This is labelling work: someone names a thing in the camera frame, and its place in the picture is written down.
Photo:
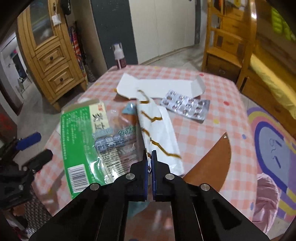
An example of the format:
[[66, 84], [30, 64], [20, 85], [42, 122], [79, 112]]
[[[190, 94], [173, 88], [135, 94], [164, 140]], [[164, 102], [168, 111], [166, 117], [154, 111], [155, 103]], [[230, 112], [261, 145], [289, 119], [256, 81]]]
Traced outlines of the clear plastic snack wrapper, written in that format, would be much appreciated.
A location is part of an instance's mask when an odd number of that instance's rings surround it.
[[137, 107], [131, 102], [120, 110], [107, 111], [103, 103], [97, 107], [90, 114], [98, 159], [95, 167], [102, 175], [102, 184], [109, 184], [129, 173], [131, 165], [140, 159]]

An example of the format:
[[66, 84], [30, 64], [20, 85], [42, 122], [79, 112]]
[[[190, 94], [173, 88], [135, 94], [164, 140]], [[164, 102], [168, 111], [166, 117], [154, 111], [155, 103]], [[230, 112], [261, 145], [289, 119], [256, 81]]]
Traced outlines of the white flattened cardboard box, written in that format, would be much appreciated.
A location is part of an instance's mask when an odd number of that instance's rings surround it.
[[116, 87], [116, 92], [128, 99], [136, 99], [139, 90], [150, 98], [163, 98], [170, 90], [188, 97], [198, 97], [205, 89], [206, 85], [201, 76], [197, 76], [195, 80], [137, 79], [125, 73]]

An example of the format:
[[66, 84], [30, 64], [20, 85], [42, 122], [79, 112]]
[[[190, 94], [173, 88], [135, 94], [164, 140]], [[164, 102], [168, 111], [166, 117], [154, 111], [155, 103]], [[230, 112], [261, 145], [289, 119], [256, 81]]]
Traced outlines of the rainbow floor rug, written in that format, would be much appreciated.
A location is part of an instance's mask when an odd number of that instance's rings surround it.
[[254, 136], [258, 173], [270, 176], [280, 192], [277, 216], [286, 222], [295, 218], [295, 139], [267, 111], [247, 110]]

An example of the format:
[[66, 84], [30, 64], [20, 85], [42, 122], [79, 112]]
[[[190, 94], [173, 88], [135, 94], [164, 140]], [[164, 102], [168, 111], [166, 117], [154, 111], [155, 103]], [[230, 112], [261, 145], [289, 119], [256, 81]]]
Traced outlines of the pink checkered tablecloth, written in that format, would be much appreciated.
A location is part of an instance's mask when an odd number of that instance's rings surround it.
[[[169, 112], [181, 152], [185, 173], [227, 133], [231, 145], [231, 163], [220, 194], [250, 221], [254, 213], [257, 188], [257, 158], [253, 134], [244, 104], [235, 84], [211, 74], [177, 68], [130, 65], [122, 70], [113, 66], [80, 98], [100, 99], [107, 110], [121, 111], [128, 100], [116, 95], [116, 87], [124, 73], [138, 79], [194, 80], [199, 75], [206, 85], [202, 99], [210, 100], [210, 111], [203, 123]], [[45, 145], [53, 152], [53, 160], [36, 174], [33, 189], [52, 215], [71, 201], [64, 174], [59, 131], [55, 129]], [[168, 203], [150, 203], [127, 221], [125, 240], [174, 240]]]

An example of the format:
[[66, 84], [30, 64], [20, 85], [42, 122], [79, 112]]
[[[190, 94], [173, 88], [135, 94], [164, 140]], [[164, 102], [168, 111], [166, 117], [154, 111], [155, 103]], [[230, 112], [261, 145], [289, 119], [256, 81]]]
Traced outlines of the wooden bed with yellow sheet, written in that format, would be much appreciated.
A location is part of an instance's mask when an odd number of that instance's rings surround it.
[[295, 42], [273, 30], [272, 7], [287, 22], [275, 1], [255, 1], [255, 6], [256, 38], [241, 93], [295, 137]]

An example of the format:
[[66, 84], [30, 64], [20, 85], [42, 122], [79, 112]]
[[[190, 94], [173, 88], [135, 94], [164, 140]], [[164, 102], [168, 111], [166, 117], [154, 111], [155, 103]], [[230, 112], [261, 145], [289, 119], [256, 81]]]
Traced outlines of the brown leather sheath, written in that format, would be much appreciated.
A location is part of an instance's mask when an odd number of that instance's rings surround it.
[[224, 133], [211, 150], [183, 177], [189, 184], [208, 184], [220, 191], [231, 163], [231, 145]]

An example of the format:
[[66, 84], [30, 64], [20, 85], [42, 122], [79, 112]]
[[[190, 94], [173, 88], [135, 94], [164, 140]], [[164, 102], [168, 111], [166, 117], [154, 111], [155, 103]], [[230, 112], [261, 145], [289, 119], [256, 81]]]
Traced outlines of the white grey wardrobe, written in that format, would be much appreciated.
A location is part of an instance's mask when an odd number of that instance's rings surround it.
[[107, 68], [120, 43], [127, 64], [142, 64], [195, 44], [200, 1], [91, 1]]

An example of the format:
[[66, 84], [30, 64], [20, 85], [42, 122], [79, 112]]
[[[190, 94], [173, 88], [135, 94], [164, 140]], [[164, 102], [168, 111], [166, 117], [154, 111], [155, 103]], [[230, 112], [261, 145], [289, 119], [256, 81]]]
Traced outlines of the white spray bottle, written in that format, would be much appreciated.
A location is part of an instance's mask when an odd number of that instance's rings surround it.
[[118, 69], [126, 68], [126, 60], [125, 60], [122, 44], [121, 43], [113, 44], [112, 51], [114, 54], [114, 59], [116, 61], [117, 68]]

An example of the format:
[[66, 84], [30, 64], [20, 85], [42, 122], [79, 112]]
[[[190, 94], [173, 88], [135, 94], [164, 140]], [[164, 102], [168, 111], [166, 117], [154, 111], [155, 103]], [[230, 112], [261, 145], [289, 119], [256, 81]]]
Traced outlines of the green medicine box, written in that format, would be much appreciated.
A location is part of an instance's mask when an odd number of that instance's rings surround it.
[[109, 130], [105, 105], [98, 99], [84, 98], [62, 111], [62, 157], [72, 198], [92, 183], [108, 183], [110, 177], [96, 141]]

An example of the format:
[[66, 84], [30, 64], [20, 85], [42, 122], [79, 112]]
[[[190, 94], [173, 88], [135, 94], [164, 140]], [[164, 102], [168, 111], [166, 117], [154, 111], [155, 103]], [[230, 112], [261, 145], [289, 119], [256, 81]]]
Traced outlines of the black hanging bag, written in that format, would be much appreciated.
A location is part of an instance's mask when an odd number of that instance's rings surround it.
[[61, 9], [64, 13], [64, 15], [70, 15], [71, 14], [71, 1], [70, 0], [60, 0]]

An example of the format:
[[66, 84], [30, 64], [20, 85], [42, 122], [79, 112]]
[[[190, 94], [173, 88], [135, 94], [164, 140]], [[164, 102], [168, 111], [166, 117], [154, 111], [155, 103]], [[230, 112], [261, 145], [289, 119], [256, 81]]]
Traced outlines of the silver pill blister pack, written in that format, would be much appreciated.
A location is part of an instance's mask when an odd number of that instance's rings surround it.
[[182, 117], [203, 123], [207, 118], [210, 100], [196, 99], [170, 90], [160, 104]]

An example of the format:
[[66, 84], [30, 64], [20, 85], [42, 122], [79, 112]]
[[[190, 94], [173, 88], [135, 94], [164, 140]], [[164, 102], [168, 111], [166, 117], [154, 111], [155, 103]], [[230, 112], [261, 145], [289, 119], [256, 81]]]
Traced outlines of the green puffer jacket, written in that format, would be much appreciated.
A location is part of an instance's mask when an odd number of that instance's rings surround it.
[[287, 22], [280, 15], [280, 13], [273, 7], [271, 8], [271, 22], [274, 32], [280, 35], [284, 35], [288, 41], [295, 42], [294, 33], [288, 26]]

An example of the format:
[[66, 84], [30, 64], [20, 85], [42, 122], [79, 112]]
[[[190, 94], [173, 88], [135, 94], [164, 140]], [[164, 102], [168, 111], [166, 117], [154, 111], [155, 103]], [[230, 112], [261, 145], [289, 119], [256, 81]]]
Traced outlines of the wooden stair drawers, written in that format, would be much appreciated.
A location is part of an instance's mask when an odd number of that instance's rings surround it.
[[202, 71], [242, 88], [256, 38], [255, 1], [207, 1]]

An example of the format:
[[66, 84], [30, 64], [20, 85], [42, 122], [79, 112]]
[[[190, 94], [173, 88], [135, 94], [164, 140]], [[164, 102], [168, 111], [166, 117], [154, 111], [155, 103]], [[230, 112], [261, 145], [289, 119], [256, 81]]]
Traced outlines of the wooden drawer cabinet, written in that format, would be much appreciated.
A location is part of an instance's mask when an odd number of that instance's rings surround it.
[[29, 74], [55, 110], [77, 85], [87, 89], [60, 1], [32, 1], [17, 18], [16, 36]]

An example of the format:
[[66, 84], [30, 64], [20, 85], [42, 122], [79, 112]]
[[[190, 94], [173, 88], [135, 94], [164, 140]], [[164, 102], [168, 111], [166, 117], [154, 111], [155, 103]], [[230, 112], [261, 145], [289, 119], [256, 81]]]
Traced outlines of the white paper bag brown lines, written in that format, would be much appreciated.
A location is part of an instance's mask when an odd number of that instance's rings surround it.
[[152, 151], [156, 151], [158, 161], [168, 164], [171, 173], [183, 176], [183, 161], [167, 109], [156, 104], [142, 90], [136, 91], [136, 98], [149, 167], [152, 167]]

